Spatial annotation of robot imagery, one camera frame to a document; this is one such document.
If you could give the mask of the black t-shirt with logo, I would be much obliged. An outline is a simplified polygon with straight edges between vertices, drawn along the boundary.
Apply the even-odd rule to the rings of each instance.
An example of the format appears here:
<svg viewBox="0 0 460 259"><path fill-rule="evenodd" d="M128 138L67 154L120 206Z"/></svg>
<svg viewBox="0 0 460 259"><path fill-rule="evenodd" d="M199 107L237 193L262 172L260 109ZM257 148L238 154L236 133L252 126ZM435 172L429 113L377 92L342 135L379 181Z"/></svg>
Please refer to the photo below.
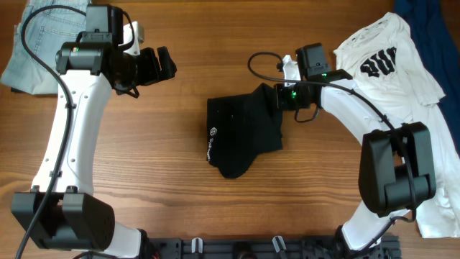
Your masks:
<svg viewBox="0 0 460 259"><path fill-rule="evenodd" d="M250 94L207 100L207 161L224 178L247 172L258 155L282 149L282 112L265 83Z"/></svg>

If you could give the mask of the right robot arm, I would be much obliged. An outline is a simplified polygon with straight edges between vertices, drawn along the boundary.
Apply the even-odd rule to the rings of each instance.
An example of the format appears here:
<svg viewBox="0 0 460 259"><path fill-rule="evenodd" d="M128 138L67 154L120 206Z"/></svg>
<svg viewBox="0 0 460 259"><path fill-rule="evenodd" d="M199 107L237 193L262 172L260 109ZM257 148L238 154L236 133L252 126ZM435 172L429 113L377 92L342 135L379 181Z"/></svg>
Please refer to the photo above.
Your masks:
<svg viewBox="0 0 460 259"><path fill-rule="evenodd" d="M396 222L414 222L416 210L436 193L431 136L421 122L404 123L384 112L344 70L333 71L320 43L281 58L277 70L277 106L281 110L324 110L337 118L361 145L361 202L338 227L334 255L363 257L382 245Z"/></svg>

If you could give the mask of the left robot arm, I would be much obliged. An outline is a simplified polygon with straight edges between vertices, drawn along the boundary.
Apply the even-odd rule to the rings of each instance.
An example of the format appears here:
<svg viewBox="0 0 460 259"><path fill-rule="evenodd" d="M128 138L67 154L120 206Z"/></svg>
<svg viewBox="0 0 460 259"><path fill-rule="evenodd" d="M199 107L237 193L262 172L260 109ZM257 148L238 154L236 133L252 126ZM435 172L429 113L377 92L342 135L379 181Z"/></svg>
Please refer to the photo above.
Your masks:
<svg viewBox="0 0 460 259"><path fill-rule="evenodd" d="M13 195L11 212L24 241L41 249L76 251L79 258L158 258L141 229L115 219L93 195L93 158L105 106L112 94L138 97L139 86L175 76L168 49L135 48L124 39L129 15L110 4L90 4L86 28L63 43L50 74L59 85L44 160L31 188Z"/></svg>

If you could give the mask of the white t-shirt black lettering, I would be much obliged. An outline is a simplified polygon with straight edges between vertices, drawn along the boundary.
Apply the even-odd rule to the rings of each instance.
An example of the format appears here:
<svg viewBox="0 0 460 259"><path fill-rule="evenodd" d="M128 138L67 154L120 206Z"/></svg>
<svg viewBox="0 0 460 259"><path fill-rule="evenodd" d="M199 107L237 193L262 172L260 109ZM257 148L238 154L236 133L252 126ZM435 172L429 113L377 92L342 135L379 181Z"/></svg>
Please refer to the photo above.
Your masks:
<svg viewBox="0 0 460 259"><path fill-rule="evenodd" d="M425 69L408 23L388 12L363 27L335 50L336 67L386 112L429 129L436 174L436 195L417 209L424 238L459 236L459 155L438 106L445 96Z"/></svg>

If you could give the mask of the light blue folded jeans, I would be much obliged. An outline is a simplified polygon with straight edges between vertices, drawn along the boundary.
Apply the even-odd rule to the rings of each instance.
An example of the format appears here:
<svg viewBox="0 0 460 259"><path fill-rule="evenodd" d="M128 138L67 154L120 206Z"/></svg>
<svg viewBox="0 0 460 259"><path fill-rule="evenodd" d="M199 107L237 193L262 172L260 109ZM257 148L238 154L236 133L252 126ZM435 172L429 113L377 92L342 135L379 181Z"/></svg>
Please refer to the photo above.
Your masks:
<svg viewBox="0 0 460 259"><path fill-rule="evenodd" d="M51 5L71 6L86 11L91 0L29 0L22 20L14 26L14 45L10 60L1 74L1 84L32 95L56 94L58 83L36 60L31 58L21 41L22 25L39 8ZM68 9L48 9L36 15L25 34L29 49L50 68L55 69L55 55L64 42L74 41L86 28L86 18Z"/></svg>

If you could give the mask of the navy blue garment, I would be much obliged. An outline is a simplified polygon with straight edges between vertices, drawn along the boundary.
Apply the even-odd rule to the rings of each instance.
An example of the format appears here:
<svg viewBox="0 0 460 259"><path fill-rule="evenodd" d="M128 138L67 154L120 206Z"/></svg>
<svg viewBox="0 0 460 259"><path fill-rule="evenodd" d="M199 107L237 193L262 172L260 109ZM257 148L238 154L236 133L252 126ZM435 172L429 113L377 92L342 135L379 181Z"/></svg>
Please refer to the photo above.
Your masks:
<svg viewBox="0 0 460 259"><path fill-rule="evenodd" d="M459 51L450 35L439 0L395 0L394 13L410 27L411 38L425 66L445 96L439 108L459 149Z"/></svg>

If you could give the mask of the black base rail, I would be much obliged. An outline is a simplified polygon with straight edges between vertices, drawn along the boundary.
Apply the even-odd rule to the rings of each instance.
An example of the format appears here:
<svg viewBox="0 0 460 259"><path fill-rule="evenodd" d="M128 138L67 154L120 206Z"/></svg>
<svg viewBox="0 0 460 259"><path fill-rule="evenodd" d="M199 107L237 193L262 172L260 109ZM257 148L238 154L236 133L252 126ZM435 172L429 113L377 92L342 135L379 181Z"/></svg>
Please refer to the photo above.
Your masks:
<svg viewBox="0 0 460 259"><path fill-rule="evenodd" d="M285 239L276 236L264 240L193 240L151 239L159 250L157 258L170 259L327 259L345 258L346 251L332 236Z"/></svg>

